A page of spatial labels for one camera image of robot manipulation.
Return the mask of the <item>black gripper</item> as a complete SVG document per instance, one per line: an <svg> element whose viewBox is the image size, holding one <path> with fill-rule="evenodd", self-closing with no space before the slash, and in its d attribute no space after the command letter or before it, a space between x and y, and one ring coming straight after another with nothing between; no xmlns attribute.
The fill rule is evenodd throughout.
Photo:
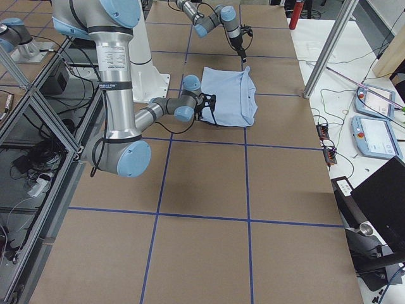
<svg viewBox="0 0 405 304"><path fill-rule="evenodd" d="M200 121L203 117L203 108L205 107L205 96L199 96L194 108L194 120Z"/></svg>
<svg viewBox="0 0 405 304"><path fill-rule="evenodd" d="M233 49L240 56L242 62L246 63L247 55L246 55L246 50L242 46L242 43L243 43L242 34L239 34L238 36L235 36L235 37L229 37L229 41L230 41L230 44L233 47Z"/></svg>

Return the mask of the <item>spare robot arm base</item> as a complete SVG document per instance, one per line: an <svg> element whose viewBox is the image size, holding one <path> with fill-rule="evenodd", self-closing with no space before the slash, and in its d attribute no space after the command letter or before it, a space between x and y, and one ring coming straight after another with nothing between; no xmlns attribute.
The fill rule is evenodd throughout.
<svg viewBox="0 0 405 304"><path fill-rule="evenodd" d="M21 19L13 17L1 20L1 47L11 54L13 61L40 63L45 57L41 44L32 37Z"/></svg>

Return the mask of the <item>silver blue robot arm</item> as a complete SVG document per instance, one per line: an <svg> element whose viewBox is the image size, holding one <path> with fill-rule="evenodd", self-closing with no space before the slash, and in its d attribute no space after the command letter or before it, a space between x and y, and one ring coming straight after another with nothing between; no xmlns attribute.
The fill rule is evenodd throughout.
<svg viewBox="0 0 405 304"><path fill-rule="evenodd" d="M129 44L143 19L139 1L52 1L54 28L61 34L96 44L99 88L104 98L106 125L89 140L82 157L94 170L121 177L138 177L151 161L151 147L142 132L164 115L194 121L204 104L195 75L184 79L179 98L154 98L134 110Z"/></svg>
<svg viewBox="0 0 405 304"><path fill-rule="evenodd" d="M206 37L221 25L226 40L232 50L245 63L246 50L250 47L254 34L249 25L238 22L237 12L233 6L219 4L215 8L203 1L167 1L169 8L185 13L192 22L193 28L200 38Z"/></svg>

